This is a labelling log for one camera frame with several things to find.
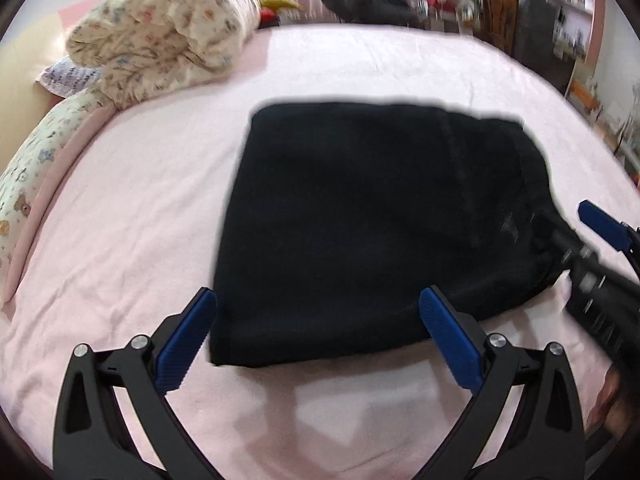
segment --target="pink wall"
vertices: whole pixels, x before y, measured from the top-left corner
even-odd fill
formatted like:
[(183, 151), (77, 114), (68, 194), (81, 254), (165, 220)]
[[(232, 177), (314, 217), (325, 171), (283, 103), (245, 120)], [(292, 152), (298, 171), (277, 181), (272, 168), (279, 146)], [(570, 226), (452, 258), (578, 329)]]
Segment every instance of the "pink wall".
[(593, 23), (591, 24), (591, 39), (589, 41), (589, 51), (585, 63), (595, 68), (600, 57), (602, 47), (602, 36), (604, 34), (604, 15), (606, 11), (606, 0), (595, 0), (593, 9)]

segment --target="floral bolster pillow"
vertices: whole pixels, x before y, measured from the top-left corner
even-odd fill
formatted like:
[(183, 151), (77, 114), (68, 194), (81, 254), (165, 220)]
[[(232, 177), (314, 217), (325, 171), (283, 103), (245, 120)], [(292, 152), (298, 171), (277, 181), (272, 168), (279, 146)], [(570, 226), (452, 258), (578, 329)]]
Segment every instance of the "floral bolster pillow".
[(95, 88), (67, 98), (40, 121), (0, 176), (0, 300), (13, 297), (60, 181), (115, 112), (113, 102)]

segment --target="black towel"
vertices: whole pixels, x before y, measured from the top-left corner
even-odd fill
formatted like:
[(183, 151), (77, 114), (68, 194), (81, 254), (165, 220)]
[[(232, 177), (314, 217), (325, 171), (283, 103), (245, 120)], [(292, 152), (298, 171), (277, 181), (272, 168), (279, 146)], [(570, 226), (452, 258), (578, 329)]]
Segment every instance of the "black towel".
[(515, 122), (404, 104), (264, 108), (226, 212), (211, 361), (420, 341), (430, 285), (479, 320), (519, 306), (561, 272), (532, 236), (541, 211), (563, 222), (544, 158)]

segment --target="floral pillow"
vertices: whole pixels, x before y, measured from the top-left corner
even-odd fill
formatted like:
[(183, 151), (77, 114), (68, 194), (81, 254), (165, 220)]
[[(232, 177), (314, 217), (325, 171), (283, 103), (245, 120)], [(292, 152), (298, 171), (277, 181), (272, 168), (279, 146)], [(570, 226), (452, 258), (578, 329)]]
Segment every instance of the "floral pillow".
[(101, 67), (98, 87), (127, 108), (227, 76), (259, 23), (258, 0), (107, 0), (66, 48), (74, 62)]
[(0, 176), (0, 303), (15, 293), (58, 184), (114, 113), (113, 102), (98, 89), (78, 92), (51, 109)]

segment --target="pink bedsheet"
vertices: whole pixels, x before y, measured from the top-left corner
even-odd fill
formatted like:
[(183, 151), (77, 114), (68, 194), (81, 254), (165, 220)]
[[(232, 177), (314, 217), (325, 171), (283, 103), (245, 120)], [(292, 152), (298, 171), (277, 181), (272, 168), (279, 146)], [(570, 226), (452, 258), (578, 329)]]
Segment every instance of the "pink bedsheet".
[[(473, 38), (322, 25), (259, 32), (232, 78), (137, 105), (97, 136), (59, 189), (0, 340), (0, 403), (51, 464), (56, 401), (73, 346), (119, 347), (150, 333), (210, 285), (226, 197), (252, 112), (275, 100), (440, 104), (521, 118), (545, 151), (568, 220), (590, 199), (640, 224), (636, 192), (551, 86)], [(486, 323), (514, 344), (562, 342), (585, 410), (606, 359), (561, 313), (568, 282)], [(328, 361), (215, 368), (204, 350), (168, 400), (229, 480), (408, 479), (452, 427), (468, 394), (431, 342)], [(510, 400), (513, 410), (517, 398)], [(127, 420), (134, 420), (129, 406)], [(131, 423), (142, 455), (157, 463)], [(482, 459), (504, 435), (500, 425)]]

